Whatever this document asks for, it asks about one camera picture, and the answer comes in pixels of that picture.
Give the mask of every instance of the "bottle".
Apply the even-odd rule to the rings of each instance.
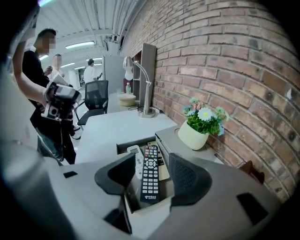
[[[126,86],[126,94],[131,94],[130,83],[127,83],[127,86]]]

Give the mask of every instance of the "ceiling light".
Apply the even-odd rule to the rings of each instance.
[[[93,60],[94,61],[96,61],[96,60],[102,60],[102,58],[93,58]]]
[[[94,42],[85,42],[85,43],[77,43],[77,44],[73,44],[70,46],[66,46],[67,49],[73,48],[73,47],[82,47],[82,46],[89,46],[89,45],[94,45]]]
[[[74,70],[82,69],[82,68],[85,68],[85,67],[76,67],[76,68],[74,68]]]
[[[44,56],[40,57],[39,60],[41,61],[41,60],[43,60],[43,59],[45,59],[47,57],[49,57],[49,55],[44,55]]]
[[[69,64],[66,64],[66,65],[61,66],[61,68],[64,68],[64,67],[67,67],[67,66],[71,66],[71,65],[74,65],[74,64],[75,64],[75,63],[72,62],[72,63],[69,63]]]
[[[40,7],[46,5],[47,3],[51,2],[52,0],[39,0],[38,4]]]

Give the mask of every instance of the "white bowl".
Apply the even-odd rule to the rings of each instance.
[[[119,105],[130,107],[135,105],[136,96],[124,93],[124,94],[119,94],[118,99],[119,99]]]

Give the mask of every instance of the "man's hand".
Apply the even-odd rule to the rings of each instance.
[[[48,66],[44,73],[45,73],[46,76],[48,76],[49,74],[51,74],[51,72],[52,72],[52,67]]]

